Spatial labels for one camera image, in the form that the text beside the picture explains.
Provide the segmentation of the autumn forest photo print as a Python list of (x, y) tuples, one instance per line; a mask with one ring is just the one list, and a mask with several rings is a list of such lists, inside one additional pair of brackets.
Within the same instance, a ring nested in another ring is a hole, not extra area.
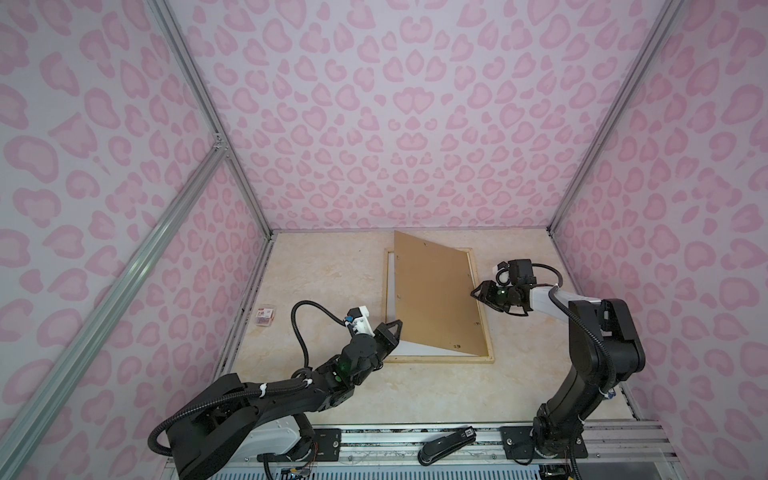
[[(387, 252), (387, 269), (386, 269), (386, 320), (392, 321), (396, 319), (396, 294), (395, 294), (395, 254), (393, 251)], [(416, 358), (437, 358), (437, 357), (470, 357), (470, 354), (451, 351), (448, 349), (438, 348), (431, 345), (420, 344), (401, 340), (398, 347), (394, 350), (393, 355), (405, 359)]]

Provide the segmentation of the light wooden picture frame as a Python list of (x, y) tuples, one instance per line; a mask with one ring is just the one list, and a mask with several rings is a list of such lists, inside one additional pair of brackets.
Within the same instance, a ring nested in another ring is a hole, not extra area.
[[(386, 257), (384, 260), (384, 273), (386, 274), (387, 269), (387, 252), (393, 251), (393, 249), (387, 249), (386, 250)], [(384, 304), (383, 304), (383, 310), (382, 315), (385, 317), (386, 313), (386, 307), (385, 307), (385, 301), (386, 301), (386, 281), (383, 285), (383, 296), (384, 296)], [(437, 357), (437, 358), (416, 358), (416, 359), (405, 359), (403, 357), (396, 357), (393, 355), (393, 353), (388, 357), (387, 361), (391, 363), (400, 363), (400, 364), (493, 364), (496, 360), (495, 354), (494, 354), (494, 348), (493, 343), (490, 335), (490, 328), (488, 325), (487, 315), (485, 313), (485, 307), (480, 305), (479, 303), (475, 303), (475, 306), (478, 308), (479, 318), (480, 318), (480, 326), (482, 328), (482, 332), (484, 335), (484, 340), (487, 347), (487, 354), (483, 356), (478, 355), (470, 355), (470, 357)]]

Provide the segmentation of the brown frame backing board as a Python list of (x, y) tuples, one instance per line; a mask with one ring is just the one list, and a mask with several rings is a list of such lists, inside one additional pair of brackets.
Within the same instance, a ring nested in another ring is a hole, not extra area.
[(397, 232), (394, 253), (400, 341), (486, 355), (469, 251)]

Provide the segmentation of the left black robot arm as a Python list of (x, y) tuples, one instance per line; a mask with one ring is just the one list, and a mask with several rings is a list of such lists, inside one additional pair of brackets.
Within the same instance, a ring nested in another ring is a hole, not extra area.
[(181, 479), (208, 479), (225, 467), (254, 429), (283, 417), (335, 408), (351, 398), (399, 345), (402, 327), (395, 320), (379, 324), (371, 335), (358, 333), (340, 354), (287, 380), (253, 383), (235, 373), (224, 375), (154, 427), (148, 448), (171, 457)]

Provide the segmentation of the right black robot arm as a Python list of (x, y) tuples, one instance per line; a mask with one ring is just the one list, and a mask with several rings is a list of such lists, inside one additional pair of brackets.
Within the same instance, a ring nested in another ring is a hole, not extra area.
[(557, 392), (542, 403), (528, 434), (528, 450), (536, 457), (576, 460), (576, 446), (587, 418), (615, 388), (641, 372), (646, 355), (628, 304), (565, 291), (564, 277), (554, 267), (530, 259), (502, 261), (494, 278), (483, 280), (470, 296), (509, 316), (532, 312), (549, 315), (568, 327), (571, 362)]

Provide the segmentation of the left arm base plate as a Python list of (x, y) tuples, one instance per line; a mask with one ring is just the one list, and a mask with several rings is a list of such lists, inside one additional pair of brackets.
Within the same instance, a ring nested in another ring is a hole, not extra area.
[(264, 453), (258, 461), (268, 462), (336, 462), (340, 456), (341, 430), (318, 429), (311, 434), (300, 433), (298, 442), (287, 453)]

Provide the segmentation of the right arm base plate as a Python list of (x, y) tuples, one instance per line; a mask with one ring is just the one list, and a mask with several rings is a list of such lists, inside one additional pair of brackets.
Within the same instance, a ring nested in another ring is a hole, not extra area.
[(589, 456), (586, 443), (581, 436), (570, 447), (562, 447), (556, 453), (542, 455), (534, 447), (531, 426), (502, 426), (499, 428), (499, 432), (506, 459), (515, 460), (518, 463), (555, 459), (568, 460), (570, 454), (576, 460), (586, 459)]

